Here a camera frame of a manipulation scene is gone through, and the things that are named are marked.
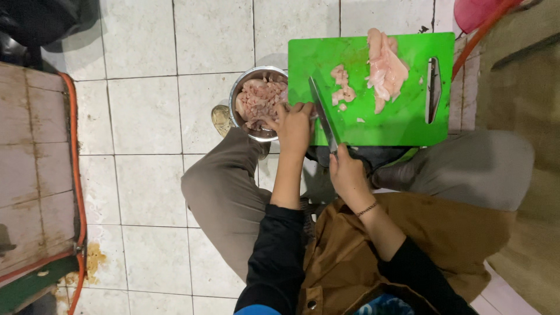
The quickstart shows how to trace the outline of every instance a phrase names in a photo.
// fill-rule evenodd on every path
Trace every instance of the person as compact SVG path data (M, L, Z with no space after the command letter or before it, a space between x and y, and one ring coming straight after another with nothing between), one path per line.
M339 198L305 247L300 178L313 106L280 106L269 122L280 143L272 192L254 180L266 149L217 121L227 108L212 115L225 138L182 178L198 224L246 282L236 314L476 314L468 302L489 282L483 261L507 242L529 186L530 144L466 133L367 179L341 144L329 164Z

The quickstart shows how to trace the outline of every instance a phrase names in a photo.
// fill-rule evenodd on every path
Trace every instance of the metal bowl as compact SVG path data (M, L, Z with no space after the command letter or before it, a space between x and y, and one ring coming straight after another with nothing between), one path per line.
M243 73L237 79L237 81L235 81L234 86L231 88L230 115L232 120L234 121L234 125L247 132L250 138L255 139L259 142L270 142L278 140L276 131L266 129L256 131L247 128L247 126L245 125L245 121L241 118L241 115L239 115L237 110L235 110L235 100L237 99L237 95L241 93L241 90L243 89L243 83L255 78L262 79L263 77L266 77L267 79L271 77L275 82L284 82L288 84L288 74L284 70L278 69L277 67L260 66L245 71L245 73Z

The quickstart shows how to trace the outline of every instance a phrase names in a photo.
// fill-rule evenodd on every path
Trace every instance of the black sleeve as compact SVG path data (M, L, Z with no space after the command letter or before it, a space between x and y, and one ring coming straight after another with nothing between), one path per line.
M391 261L379 260L378 267L389 281L408 285L426 298L442 315L477 314L453 291L437 266L409 237Z
M235 312L262 304L282 315L295 314L305 278L303 228L302 211L267 205L249 258L247 287L237 300Z

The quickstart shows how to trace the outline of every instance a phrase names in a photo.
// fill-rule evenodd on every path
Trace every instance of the braided bracelet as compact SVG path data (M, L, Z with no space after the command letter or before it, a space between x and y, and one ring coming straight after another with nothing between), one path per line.
M356 213L356 216L361 216L362 214L364 214L364 213L370 211L371 209L375 208L375 206L377 206L377 203L378 203L378 202L377 202L377 200L376 200L376 201L374 202L373 205L367 207L367 208L366 208L365 210L363 210L362 212Z

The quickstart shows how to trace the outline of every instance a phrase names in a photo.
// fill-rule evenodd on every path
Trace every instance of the diced chicken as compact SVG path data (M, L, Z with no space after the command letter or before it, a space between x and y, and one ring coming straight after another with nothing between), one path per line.
M408 79L409 68L396 56L396 39L373 28L367 32L367 43L370 46L367 87L375 89L375 113L379 114L386 101L391 98L395 101L399 96L403 82Z
M278 114L274 110L277 103L288 102L288 85L284 82L274 82L269 78L252 79L243 84L242 92L235 99L235 110L239 113L245 125L253 130L270 129L267 119L278 121Z
M334 92L332 95L333 106L338 105L338 102L341 100L351 102L352 100L354 100L354 98L356 98L356 92L353 88L348 86L348 72L344 70L344 65L339 64L338 66L334 67L334 69L330 72L330 76L332 76L335 80L335 83L340 85L341 87L340 90Z

